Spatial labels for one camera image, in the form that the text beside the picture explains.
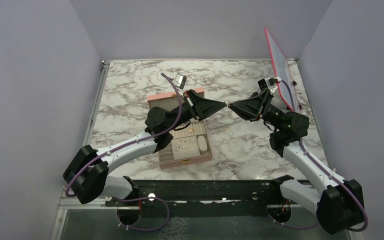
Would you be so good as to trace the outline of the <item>pink jewelry box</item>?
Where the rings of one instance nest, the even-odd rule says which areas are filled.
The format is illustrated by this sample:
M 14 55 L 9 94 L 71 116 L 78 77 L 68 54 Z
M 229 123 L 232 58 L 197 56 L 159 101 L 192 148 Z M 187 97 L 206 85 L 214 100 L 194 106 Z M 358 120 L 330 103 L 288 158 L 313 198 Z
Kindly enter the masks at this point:
M 179 106 L 177 95 L 174 91 L 148 95 L 146 99 L 150 109 L 160 107 L 170 111 Z M 165 170 L 211 161 L 213 152 L 210 146 L 206 122 L 204 120 L 192 119 L 189 125 L 185 123 L 179 126 L 179 128 L 183 129 L 169 132 L 173 139 L 166 148 L 157 153 L 159 167 Z M 207 154 L 200 154 L 197 144 L 198 136 L 206 137 L 209 147 Z

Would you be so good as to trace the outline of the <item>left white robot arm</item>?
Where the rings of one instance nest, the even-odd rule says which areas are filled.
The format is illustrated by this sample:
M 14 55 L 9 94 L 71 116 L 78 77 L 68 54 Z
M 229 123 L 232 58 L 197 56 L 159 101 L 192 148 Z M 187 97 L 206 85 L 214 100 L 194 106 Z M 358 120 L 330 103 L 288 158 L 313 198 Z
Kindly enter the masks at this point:
M 67 183 L 66 196 L 76 197 L 81 204 L 96 198 L 115 197 L 124 205 L 137 200 L 137 191 L 129 177 L 109 177 L 109 174 L 132 160 L 157 153 L 172 141 L 171 131 L 195 119 L 202 121 L 223 108 L 222 101 L 207 99 L 195 90 L 176 95 L 176 106 L 154 105 L 148 111 L 144 131 L 131 139 L 112 146 L 94 149 L 91 145 L 81 147 L 63 173 Z

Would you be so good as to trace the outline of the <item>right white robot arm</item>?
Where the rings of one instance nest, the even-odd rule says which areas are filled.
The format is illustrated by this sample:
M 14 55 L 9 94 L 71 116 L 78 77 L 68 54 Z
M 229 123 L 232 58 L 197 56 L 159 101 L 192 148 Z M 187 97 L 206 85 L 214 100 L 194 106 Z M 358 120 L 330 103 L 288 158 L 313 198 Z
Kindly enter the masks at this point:
M 309 118 L 279 109 L 271 103 L 272 98 L 271 91 L 265 88 L 228 105 L 246 121 L 262 120 L 265 125 L 272 125 L 271 148 L 292 163 L 312 185 L 308 187 L 291 177 L 281 177 L 268 190 L 269 199 L 276 204 L 284 200 L 296 202 L 312 212 L 329 234 L 364 231 L 369 220 L 362 186 L 354 179 L 341 177 L 307 150 L 302 138 L 308 134 Z

